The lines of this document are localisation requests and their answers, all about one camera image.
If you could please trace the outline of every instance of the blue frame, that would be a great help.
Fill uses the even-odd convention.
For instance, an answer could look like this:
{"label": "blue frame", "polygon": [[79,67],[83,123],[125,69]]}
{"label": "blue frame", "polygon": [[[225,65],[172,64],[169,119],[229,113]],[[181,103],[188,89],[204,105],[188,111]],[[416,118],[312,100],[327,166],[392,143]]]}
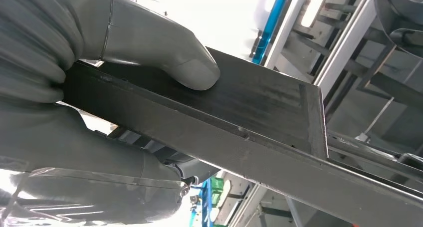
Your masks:
{"label": "blue frame", "polygon": [[261,39],[258,42],[255,55],[252,58],[252,62],[260,65],[263,61],[264,54],[266,53],[267,47],[269,46],[270,39],[272,34],[275,31],[279,15],[282,12],[283,6],[285,5],[286,0],[275,0],[272,11],[270,12],[269,19],[267,20],[266,26],[264,27],[263,34]]}

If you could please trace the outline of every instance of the green component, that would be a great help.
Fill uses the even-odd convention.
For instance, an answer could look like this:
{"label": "green component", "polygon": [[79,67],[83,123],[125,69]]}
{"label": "green component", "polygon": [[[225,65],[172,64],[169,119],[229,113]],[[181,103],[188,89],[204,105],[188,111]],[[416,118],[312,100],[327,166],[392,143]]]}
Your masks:
{"label": "green component", "polygon": [[222,178],[211,178],[211,188],[223,191],[224,180]]}
{"label": "green component", "polygon": [[222,178],[211,178],[211,204],[216,207],[223,192],[224,180]]}

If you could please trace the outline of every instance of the metal frame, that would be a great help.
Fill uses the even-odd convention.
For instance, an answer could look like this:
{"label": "metal frame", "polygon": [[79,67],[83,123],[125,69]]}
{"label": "metal frame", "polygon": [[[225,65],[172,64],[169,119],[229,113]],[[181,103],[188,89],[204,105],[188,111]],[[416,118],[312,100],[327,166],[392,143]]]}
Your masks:
{"label": "metal frame", "polygon": [[326,97],[360,40],[376,17],[374,0],[361,0],[313,84]]}
{"label": "metal frame", "polygon": [[[101,69],[107,74],[77,63],[65,102],[348,222],[422,223],[422,198],[327,159],[318,88],[210,51],[221,78],[208,91],[151,68],[115,64]],[[302,140],[287,135],[299,130]]]}

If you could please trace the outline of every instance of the scratched metal surface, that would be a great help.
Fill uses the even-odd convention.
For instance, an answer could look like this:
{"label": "scratched metal surface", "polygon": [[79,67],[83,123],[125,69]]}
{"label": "scratched metal surface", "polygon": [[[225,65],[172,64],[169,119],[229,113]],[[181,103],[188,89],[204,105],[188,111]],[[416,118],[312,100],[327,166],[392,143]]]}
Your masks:
{"label": "scratched metal surface", "polygon": [[185,88],[151,67],[105,63],[100,70],[307,153],[326,155],[318,87],[213,49],[209,51],[221,77],[207,91]]}

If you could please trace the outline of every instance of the clear plastic film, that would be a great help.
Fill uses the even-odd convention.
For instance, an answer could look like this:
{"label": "clear plastic film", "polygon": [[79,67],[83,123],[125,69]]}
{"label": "clear plastic film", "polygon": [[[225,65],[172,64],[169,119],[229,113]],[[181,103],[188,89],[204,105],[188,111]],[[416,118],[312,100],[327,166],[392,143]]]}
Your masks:
{"label": "clear plastic film", "polygon": [[59,168],[26,172],[0,157],[0,226],[144,224],[173,215],[184,182]]}

